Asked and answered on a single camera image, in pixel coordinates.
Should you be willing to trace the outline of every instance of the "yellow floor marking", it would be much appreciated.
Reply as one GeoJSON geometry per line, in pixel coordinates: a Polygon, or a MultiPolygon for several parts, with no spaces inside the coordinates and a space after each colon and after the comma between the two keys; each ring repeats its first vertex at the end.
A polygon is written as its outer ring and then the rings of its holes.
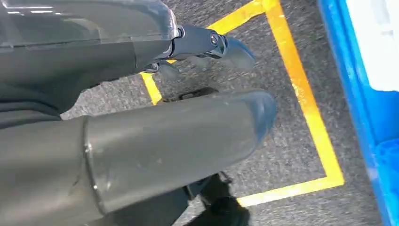
{"type": "Polygon", "coordinates": [[[147,88],[148,94],[150,95],[152,104],[156,105],[158,101],[162,99],[162,95],[159,89],[157,88],[157,85],[155,85],[155,81],[152,78],[152,74],[141,72],[140,75],[144,81],[145,87],[147,88]]]}
{"type": "Polygon", "coordinates": [[[339,167],[320,111],[317,108],[312,89],[303,69],[298,51],[296,50],[280,2],[279,0],[263,0],[263,2],[263,6],[266,6],[264,10],[267,20],[270,24],[277,46],[279,47],[292,87],[295,90],[295,95],[298,98],[303,115],[305,116],[321,164],[326,172],[326,177],[241,197],[238,201],[243,206],[258,205],[260,203],[320,191],[344,184],[341,168],[339,167]]]}
{"type": "Polygon", "coordinates": [[[285,199],[288,197],[307,194],[310,192],[316,192],[319,190],[336,187],[337,184],[330,180],[329,178],[320,178],[316,180],[311,180],[303,182],[296,185],[289,185],[286,187],[277,188],[267,192],[262,192],[258,194],[252,194],[238,198],[238,202],[241,206],[255,206],[265,202],[271,202],[274,200],[285,199]]]}
{"type": "Polygon", "coordinates": [[[323,164],[328,178],[343,184],[341,168],[339,167],[279,0],[266,1],[277,3],[272,8],[266,10],[266,16],[291,79],[292,87],[295,90],[303,115],[308,123],[313,141],[319,152],[321,164],[323,164]]]}
{"type": "MultiPolygon", "coordinates": [[[[326,127],[317,108],[313,92],[304,72],[279,0],[253,0],[210,25],[208,28],[220,34],[225,34],[262,13],[266,13],[327,177],[238,198],[242,206],[258,205],[344,184],[341,168],[339,167],[326,127]]],[[[150,74],[141,73],[141,75],[152,103],[155,105],[161,99],[161,94],[150,74]]]]}

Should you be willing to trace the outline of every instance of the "gray carpet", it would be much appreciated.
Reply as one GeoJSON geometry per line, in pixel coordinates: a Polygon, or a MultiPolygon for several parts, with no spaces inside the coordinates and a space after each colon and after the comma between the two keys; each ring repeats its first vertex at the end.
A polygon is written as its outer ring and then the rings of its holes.
{"type": "MultiPolygon", "coordinates": [[[[166,0],[182,24],[207,26],[246,3],[244,0],[166,0]]],[[[283,0],[287,21],[345,177],[345,185],[249,207],[253,226],[380,225],[351,119],[315,0],[283,0]]],[[[257,16],[228,35],[242,40],[257,57],[250,72],[212,61],[206,71],[188,62],[178,81],[154,78],[164,96],[211,86],[219,90],[262,88],[276,97],[275,128],[247,160],[226,169],[235,196],[268,191],[325,176],[269,24],[257,16]]],[[[103,114],[151,105],[140,76],[129,76],[86,91],[63,117],[103,114]]],[[[199,202],[179,219],[202,210],[199,202]]]]}

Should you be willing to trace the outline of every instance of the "blue plastic container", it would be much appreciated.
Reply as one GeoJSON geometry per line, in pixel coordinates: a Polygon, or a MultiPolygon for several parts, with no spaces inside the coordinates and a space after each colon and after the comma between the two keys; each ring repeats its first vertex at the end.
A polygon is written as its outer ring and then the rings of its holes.
{"type": "Polygon", "coordinates": [[[347,2],[319,8],[384,225],[399,226],[399,92],[370,86],[347,2]]]}

